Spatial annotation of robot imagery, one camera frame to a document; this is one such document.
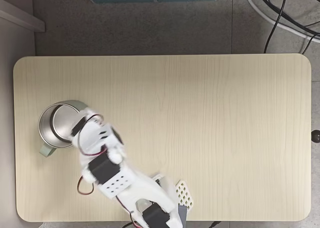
wood grain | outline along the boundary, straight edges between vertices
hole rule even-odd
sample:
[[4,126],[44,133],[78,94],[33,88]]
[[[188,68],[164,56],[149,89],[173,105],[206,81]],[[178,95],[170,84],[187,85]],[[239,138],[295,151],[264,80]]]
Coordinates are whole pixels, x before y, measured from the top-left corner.
[[138,169],[187,181],[189,220],[294,221],[310,211],[311,66],[302,55],[28,57],[13,75],[24,220],[128,220],[98,191],[77,194],[75,148],[38,153],[41,112],[69,99],[115,126]]

metal mug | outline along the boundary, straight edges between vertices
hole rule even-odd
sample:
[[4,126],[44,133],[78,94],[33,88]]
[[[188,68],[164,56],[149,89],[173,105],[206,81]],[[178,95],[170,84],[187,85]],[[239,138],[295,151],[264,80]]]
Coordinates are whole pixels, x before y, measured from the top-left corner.
[[44,144],[40,149],[40,154],[48,157],[56,149],[72,146],[68,135],[74,116],[86,107],[87,105],[81,101],[66,100],[52,104],[42,112],[38,129]]

mug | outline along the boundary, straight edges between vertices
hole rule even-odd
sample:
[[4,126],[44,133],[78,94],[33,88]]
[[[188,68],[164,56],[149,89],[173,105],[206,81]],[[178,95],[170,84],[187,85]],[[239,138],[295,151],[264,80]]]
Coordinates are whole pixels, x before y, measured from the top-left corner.
[[41,114],[38,123],[39,134],[44,141],[40,154],[48,157],[56,149],[65,149],[72,146],[68,140],[74,117],[87,105],[78,100],[57,102],[47,107]]

mug rim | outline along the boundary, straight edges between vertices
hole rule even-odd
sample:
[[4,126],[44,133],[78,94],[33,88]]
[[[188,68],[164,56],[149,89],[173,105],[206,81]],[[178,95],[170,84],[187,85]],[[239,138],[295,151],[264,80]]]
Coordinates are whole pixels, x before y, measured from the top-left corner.
[[39,132],[42,140],[43,140],[47,145],[49,145],[50,147],[56,148],[56,149],[66,149],[66,148],[70,148],[70,147],[72,146],[72,143],[71,143],[70,145],[66,146],[66,147],[57,147],[57,146],[54,146],[54,145],[50,144],[50,143],[44,138],[44,136],[43,136],[43,134],[42,134],[42,132],[41,132],[41,129],[40,129],[41,119],[42,119],[43,115],[45,114],[45,112],[46,112],[49,108],[52,108],[52,107],[58,106],[58,105],[66,105],[66,106],[68,106],[68,107],[70,107],[70,108],[73,108],[77,113],[80,112],[80,111],[79,111],[76,107],[74,107],[73,105],[64,103],[63,101],[62,101],[62,102],[58,102],[58,103],[51,104],[51,105],[48,106],[48,107],[41,113],[41,115],[40,115],[40,118],[39,118],[39,121],[38,121],[38,132]]

white cable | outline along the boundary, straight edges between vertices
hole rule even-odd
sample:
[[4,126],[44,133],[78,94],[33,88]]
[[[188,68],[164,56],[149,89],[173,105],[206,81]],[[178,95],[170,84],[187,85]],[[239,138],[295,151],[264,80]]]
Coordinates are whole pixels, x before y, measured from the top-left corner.
[[[250,4],[250,6],[263,18],[265,19],[266,21],[268,21],[269,23],[275,25],[275,20],[271,19],[270,17],[268,17],[266,14],[264,14],[255,4],[252,0],[247,0],[248,3]],[[281,29],[284,29],[284,30],[287,30],[299,37],[302,37],[302,38],[305,38],[305,39],[308,39],[310,40],[312,37],[309,36],[309,35],[306,35],[306,34],[303,34],[293,28],[290,28],[284,24],[281,24],[281,23],[278,23],[277,27],[281,28]],[[320,44],[320,39],[312,39],[312,42],[316,42],[318,44]]]

